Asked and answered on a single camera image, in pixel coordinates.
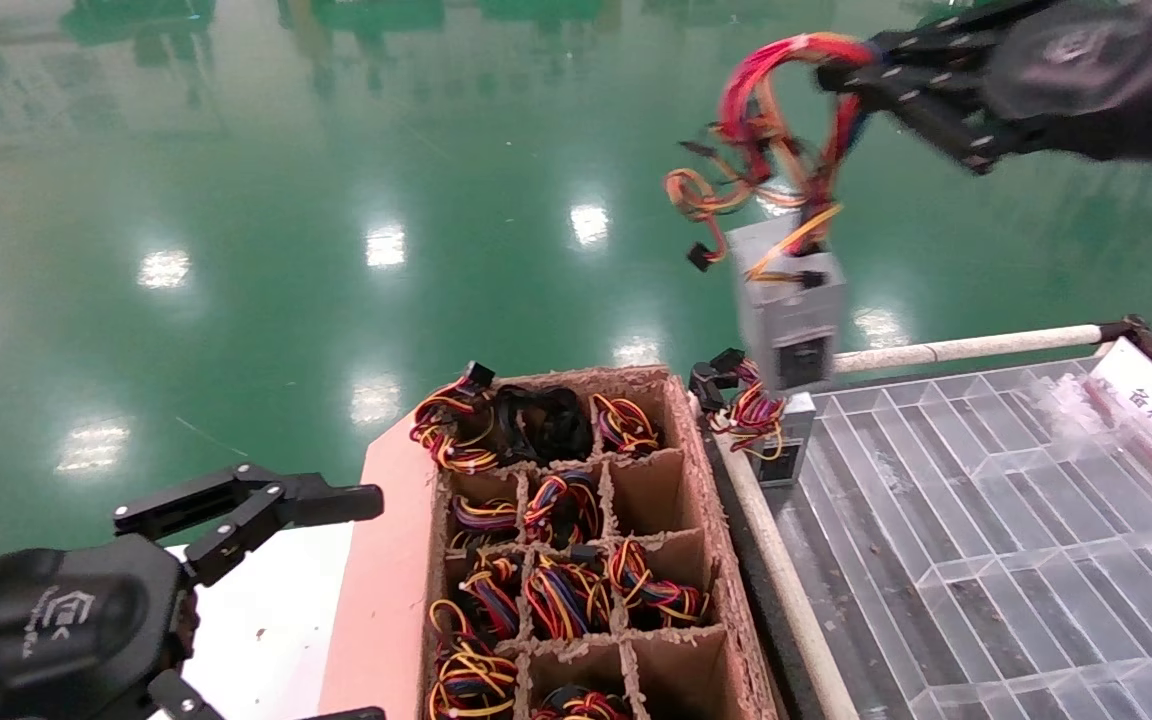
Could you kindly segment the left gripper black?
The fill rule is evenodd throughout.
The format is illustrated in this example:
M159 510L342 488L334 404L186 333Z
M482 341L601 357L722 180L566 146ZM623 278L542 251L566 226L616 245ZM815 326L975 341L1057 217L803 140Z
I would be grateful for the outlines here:
M0 719L223 719L179 674L194 653L196 585L214 585L287 526L379 518L376 484L241 464L114 511L123 536L0 556ZM217 520L183 564L154 541ZM312 720L384 720L362 707Z

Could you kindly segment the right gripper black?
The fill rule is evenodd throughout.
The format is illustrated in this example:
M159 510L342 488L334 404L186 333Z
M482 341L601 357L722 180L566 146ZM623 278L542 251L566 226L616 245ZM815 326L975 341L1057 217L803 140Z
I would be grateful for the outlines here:
M820 88L861 113L887 113L961 168L983 176L1011 152L1152 161L1152 1L987 1L867 40L870 63L987 63L973 73L914 65L817 70ZM980 96L993 118L988 118Z

